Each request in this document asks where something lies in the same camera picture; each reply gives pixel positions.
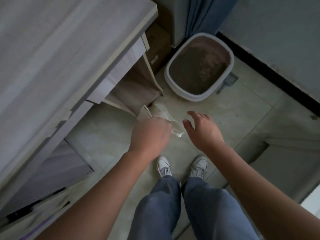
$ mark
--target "black baseboard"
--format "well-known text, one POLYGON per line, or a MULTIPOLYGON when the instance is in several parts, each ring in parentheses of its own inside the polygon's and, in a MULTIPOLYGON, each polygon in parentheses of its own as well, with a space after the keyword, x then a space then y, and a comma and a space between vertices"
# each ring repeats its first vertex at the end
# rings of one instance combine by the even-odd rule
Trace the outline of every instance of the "black baseboard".
POLYGON ((252 69, 256 70, 262 76, 264 76, 271 83, 276 85, 286 94, 291 96, 294 100, 298 101, 304 107, 309 109, 312 113, 320 117, 320 103, 310 97, 308 94, 297 88, 291 82, 286 80, 283 76, 279 75, 277 72, 272 70, 269 66, 262 63, 252 54, 248 53, 246 50, 241 48, 239 45, 228 39, 222 33, 218 32, 216 35, 219 39, 221 39, 230 49, 233 51, 233 54, 250 66, 252 69))

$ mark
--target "person's right arm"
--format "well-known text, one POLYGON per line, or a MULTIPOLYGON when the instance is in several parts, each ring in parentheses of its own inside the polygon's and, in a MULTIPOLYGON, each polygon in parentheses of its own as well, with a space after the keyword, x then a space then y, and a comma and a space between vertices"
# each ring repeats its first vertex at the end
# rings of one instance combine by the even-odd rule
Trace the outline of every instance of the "person's right arm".
POLYGON ((320 239, 320 219, 278 190, 224 142, 206 114, 189 111, 183 125, 193 142, 214 163, 266 240, 320 239))

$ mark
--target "brown cardboard box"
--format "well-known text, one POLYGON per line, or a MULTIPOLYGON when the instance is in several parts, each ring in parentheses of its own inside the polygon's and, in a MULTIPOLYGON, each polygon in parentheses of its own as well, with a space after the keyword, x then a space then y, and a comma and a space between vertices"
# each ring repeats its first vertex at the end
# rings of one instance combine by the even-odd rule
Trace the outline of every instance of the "brown cardboard box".
POLYGON ((168 32, 158 24, 153 23, 146 31, 150 49, 146 51, 146 56, 154 74, 164 65, 164 61, 171 52, 171 37, 168 32))

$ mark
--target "shoe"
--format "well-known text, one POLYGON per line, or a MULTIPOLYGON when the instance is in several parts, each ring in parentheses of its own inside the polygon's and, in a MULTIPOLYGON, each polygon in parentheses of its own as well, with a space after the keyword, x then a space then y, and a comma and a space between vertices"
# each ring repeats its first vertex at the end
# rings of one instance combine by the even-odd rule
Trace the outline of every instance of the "shoe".
POLYGON ((197 177, 202 180, 205 178, 208 166, 208 159, 203 156, 197 156, 191 164, 191 172, 189 177, 197 177))
POLYGON ((160 177, 164 177, 166 175, 172 176, 170 164, 164 156, 158 156, 157 169, 158 169, 160 177))

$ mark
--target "jeans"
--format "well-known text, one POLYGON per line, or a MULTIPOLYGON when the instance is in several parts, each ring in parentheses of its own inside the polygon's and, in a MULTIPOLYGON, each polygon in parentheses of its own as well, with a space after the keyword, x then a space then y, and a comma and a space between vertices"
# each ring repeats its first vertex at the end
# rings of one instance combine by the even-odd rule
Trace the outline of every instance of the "jeans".
POLYGON ((180 189, 172 176, 161 178, 138 204, 128 240, 169 240, 181 212, 181 193, 198 240, 257 240, 240 205, 225 189, 190 177, 180 189))

